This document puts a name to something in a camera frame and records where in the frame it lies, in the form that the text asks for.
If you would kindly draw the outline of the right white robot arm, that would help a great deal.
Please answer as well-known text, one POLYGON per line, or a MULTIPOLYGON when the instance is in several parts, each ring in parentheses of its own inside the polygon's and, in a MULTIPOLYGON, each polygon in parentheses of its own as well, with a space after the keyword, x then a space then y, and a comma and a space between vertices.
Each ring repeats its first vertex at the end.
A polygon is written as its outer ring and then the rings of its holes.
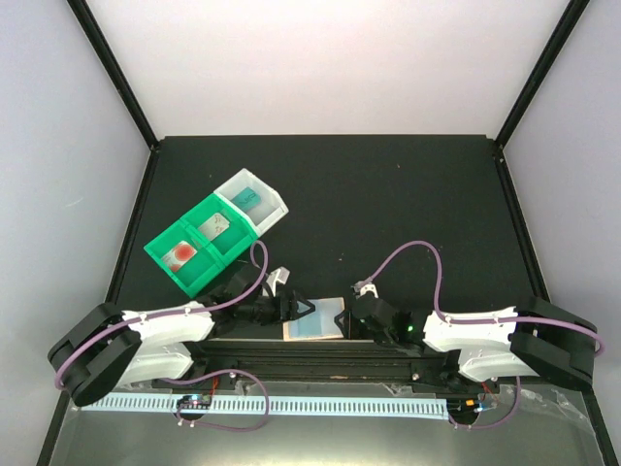
POLYGON ((452 314, 402 311, 368 292, 334 322, 346 337, 409 357, 443 357, 436 376, 453 391, 515 377, 588 390, 602 349, 595 325, 538 297, 497 311, 452 314))

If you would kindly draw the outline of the teal VIP credit card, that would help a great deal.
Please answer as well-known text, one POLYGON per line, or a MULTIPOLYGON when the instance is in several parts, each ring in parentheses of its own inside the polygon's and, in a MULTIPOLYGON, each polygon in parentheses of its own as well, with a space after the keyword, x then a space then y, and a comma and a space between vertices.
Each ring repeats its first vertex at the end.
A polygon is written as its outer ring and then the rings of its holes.
POLYGON ((247 213, 261 204, 261 196, 251 187, 245 187, 236 194, 231 202, 242 212, 247 213))

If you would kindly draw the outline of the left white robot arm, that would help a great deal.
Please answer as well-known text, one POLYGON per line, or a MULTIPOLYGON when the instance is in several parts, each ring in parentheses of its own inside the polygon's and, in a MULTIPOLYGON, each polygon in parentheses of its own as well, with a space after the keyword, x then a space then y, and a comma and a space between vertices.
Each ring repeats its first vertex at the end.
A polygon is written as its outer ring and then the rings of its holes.
POLYGON ((174 379, 199 386, 209 365, 187 344, 218 338, 238 324, 277 325, 314 313, 314 304, 287 286, 288 275, 284 267, 262 275, 246 265, 182 305, 129 311, 102 303, 49 350, 54 383, 79 407, 132 383, 174 379))

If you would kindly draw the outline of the tan card holder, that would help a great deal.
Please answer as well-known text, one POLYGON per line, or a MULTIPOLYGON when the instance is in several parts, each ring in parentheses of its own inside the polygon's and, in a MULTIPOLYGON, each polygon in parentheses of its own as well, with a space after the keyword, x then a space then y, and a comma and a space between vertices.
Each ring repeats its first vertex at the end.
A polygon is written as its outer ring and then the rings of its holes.
POLYGON ((323 298, 311 300, 315 305, 315 312, 321 315, 322 335, 315 338, 293 339, 288 335, 288 324, 292 321, 285 322, 282 325, 282 338, 285 342, 301 342, 301 341, 322 341, 342 339, 343 335, 334 323, 334 317, 344 310, 344 300, 342 297, 323 298))

